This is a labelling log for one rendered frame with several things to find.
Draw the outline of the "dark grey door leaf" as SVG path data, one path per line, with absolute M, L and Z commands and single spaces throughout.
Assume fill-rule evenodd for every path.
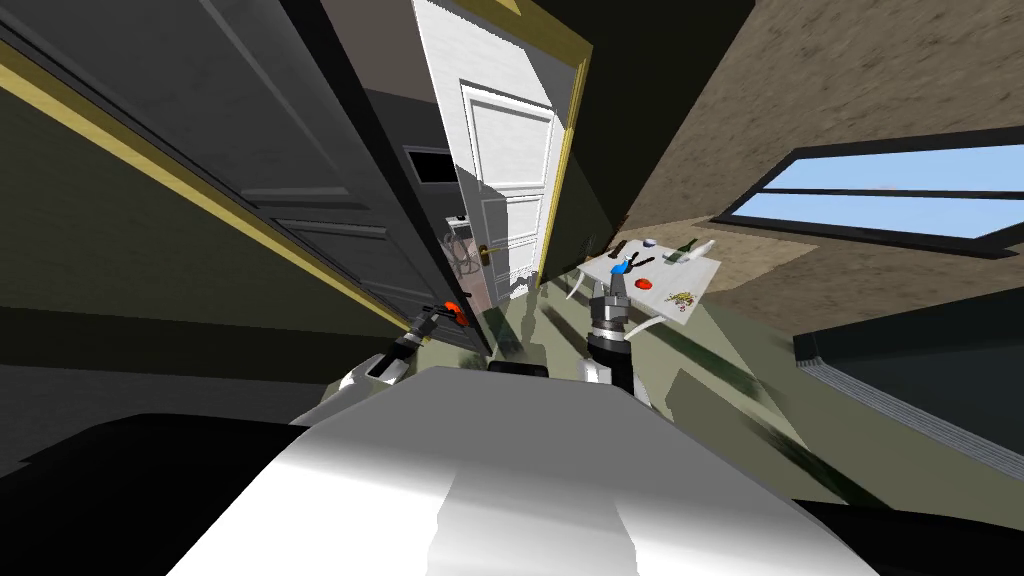
M 0 0 L 0 305 L 392 338 L 447 302 L 316 0 Z

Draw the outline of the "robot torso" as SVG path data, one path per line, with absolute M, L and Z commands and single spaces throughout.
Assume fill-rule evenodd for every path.
M 297 424 L 167 576 L 878 576 L 609 384 L 434 367 Z

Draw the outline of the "black framed window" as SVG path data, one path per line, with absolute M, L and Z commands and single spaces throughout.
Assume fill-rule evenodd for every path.
M 796 148 L 714 221 L 1012 257 L 1024 244 L 1024 125 Z

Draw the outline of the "white table with things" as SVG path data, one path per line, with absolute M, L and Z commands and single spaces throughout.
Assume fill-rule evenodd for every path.
M 640 331 L 663 322 L 685 324 L 720 262 L 706 254 L 714 247 L 713 240 L 687 252 L 671 250 L 646 240 L 629 240 L 613 250 L 581 264 L 575 286 L 566 295 L 570 298 L 585 279 L 595 287 L 608 286 L 612 269 L 630 260 L 634 268 L 624 276 L 631 303 L 649 316 L 626 333 L 630 338 Z

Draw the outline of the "white panelled door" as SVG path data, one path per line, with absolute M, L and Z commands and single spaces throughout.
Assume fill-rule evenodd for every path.
M 495 305 L 540 282 L 592 55 L 536 0 L 412 0 Z

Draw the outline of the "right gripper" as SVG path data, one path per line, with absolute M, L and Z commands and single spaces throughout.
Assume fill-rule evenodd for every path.
M 631 300 L 623 275 L 612 275 L 609 283 L 596 281 L 591 297 L 591 320 L 594 325 L 628 321 Z

